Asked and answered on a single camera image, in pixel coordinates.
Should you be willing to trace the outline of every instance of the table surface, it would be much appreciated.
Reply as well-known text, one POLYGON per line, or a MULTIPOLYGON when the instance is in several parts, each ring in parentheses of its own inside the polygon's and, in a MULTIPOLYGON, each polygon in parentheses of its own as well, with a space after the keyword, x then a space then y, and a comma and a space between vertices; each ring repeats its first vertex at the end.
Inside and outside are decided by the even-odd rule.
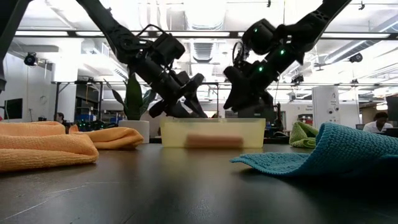
POLYGON ((1 174, 0 223, 398 223, 391 181, 280 179, 229 162, 242 152, 147 144, 101 151, 96 164, 1 174))

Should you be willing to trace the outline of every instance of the yellow plastic bin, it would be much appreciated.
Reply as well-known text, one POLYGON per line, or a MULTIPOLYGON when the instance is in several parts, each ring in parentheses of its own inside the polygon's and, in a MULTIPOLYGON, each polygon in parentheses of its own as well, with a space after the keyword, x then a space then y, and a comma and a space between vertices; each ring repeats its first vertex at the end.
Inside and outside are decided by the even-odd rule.
POLYGON ((160 122, 163 147, 187 147, 188 139, 200 136, 197 142, 206 147, 260 148, 266 120, 259 118, 163 118, 160 122))

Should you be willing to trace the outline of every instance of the ceiling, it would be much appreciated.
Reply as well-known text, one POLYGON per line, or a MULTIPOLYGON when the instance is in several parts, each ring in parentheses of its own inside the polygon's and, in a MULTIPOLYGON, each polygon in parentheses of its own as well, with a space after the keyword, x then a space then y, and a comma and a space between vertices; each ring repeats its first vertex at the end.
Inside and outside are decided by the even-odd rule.
MULTIPOLYGON (((110 7, 119 23, 130 30, 141 30, 148 24, 155 24, 164 30, 236 30, 244 32, 251 24, 266 18, 277 26, 293 24, 322 0, 101 0, 110 7)), ((327 32, 397 32, 398 0, 364 0, 351 4, 329 25, 327 32)), ((85 11, 74 0, 34 0, 29 4, 19 30, 98 30, 85 11)), ((69 38, 28 38, 14 39, 18 47, 12 50, 25 52, 30 45, 51 45, 66 47, 69 38)), ((117 62, 112 53, 103 55, 107 48, 103 38, 81 39, 81 55, 76 55, 80 76, 91 76, 102 80, 121 81, 125 66, 117 62)), ((179 39, 186 52, 174 63, 177 72, 202 73, 206 82, 224 82, 223 70, 232 63, 232 48, 236 39, 179 39)), ((349 83, 357 78, 359 83, 398 83, 398 41, 366 42, 353 40, 320 40, 308 52, 304 66, 293 64, 281 76, 280 83, 290 83, 301 74, 307 86, 292 88, 289 85, 270 86, 272 95, 278 100, 288 100, 289 95, 298 97, 311 94, 311 88, 319 83, 349 83), (361 52, 363 61, 350 63, 344 58, 361 52)), ((40 58, 56 61, 62 51, 41 52, 40 58)), ((264 56, 251 53, 249 62, 262 60, 264 56)), ((384 97, 398 92, 396 87, 361 86, 350 90, 340 87, 342 99, 384 97)), ((219 99, 228 97, 230 86, 219 91, 219 99)), ((215 91, 203 86, 200 98, 216 98, 215 91)))

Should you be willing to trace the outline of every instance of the orange microfiber towel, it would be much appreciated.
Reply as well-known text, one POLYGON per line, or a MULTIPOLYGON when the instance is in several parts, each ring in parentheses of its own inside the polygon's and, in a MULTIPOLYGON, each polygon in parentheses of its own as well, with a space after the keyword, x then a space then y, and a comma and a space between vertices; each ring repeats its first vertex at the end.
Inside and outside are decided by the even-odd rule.
POLYGON ((97 149, 134 149, 144 141, 135 129, 122 127, 79 132, 77 125, 73 125, 69 134, 87 135, 97 149))
POLYGON ((62 124, 0 123, 0 172, 86 164, 97 158, 88 136, 65 134, 62 124))

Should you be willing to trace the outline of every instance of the security camera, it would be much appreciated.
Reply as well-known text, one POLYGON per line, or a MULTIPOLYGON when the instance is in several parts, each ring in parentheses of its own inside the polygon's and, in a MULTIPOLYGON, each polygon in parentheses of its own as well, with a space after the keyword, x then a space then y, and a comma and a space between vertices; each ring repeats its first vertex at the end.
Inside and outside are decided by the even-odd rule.
POLYGON ((354 63, 354 62, 362 62, 363 56, 361 53, 358 53, 352 57, 349 58, 349 62, 354 63))
POLYGON ((29 52, 25 57, 24 63, 28 66, 36 66, 38 61, 39 60, 37 60, 36 53, 29 52))

